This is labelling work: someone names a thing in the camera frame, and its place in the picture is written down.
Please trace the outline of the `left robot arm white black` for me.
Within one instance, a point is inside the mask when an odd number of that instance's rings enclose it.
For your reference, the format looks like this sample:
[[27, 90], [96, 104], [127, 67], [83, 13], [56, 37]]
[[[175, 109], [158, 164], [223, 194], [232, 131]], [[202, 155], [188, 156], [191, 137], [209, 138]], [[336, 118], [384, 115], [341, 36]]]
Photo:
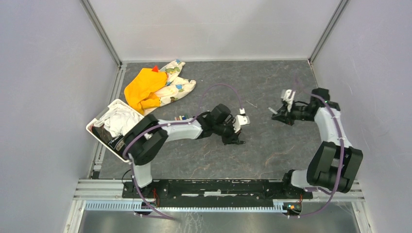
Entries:
[[182, 139], [203, 139], [215, 134], [222, 138], [224, 145], [241, 145], [239, 139], [243, 126], [250, 123], [243, 108], [234, 116], [223, 104], [212, 111], [200, 113], [183, 120], [160, 120], [148, 114], [125, 136], [122, 156], [131, 164], [134, 191], [146, 198], [153, 191], [151, 161], [167, 142]]

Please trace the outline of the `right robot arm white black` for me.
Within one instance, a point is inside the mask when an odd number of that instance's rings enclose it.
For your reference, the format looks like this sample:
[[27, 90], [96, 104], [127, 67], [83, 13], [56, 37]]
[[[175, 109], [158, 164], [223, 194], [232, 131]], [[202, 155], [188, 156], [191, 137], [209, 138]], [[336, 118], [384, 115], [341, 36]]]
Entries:
[[295, 90], [281, 93], [282, 106], [273, 113], [272, 120], [292, 126], [297, 120], [315, 122], [321, 144], [306, 170], [290, 170], [281, 193], [287, 198], [304, 191], [350, 191], [360, 168], [363, 153], [347, 139], [341, 122], [338, 103], [330, 100], [329, 90], [315, 88], [308, 103], [294, 99]]

